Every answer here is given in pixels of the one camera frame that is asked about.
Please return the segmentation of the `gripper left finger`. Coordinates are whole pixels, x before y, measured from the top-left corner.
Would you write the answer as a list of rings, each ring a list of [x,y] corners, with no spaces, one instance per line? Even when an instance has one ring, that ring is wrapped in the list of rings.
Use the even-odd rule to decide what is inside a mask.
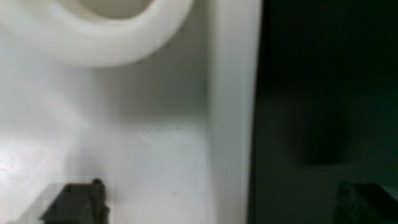
[[[64,186],[39,220],[44,224],[108,224],[106,188],[103,181]]]

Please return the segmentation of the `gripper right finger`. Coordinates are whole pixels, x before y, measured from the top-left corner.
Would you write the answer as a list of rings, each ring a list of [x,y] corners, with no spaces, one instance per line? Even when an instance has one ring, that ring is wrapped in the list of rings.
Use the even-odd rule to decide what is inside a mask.
[[[332,224],[398,224],[398,186],[339,183]]]

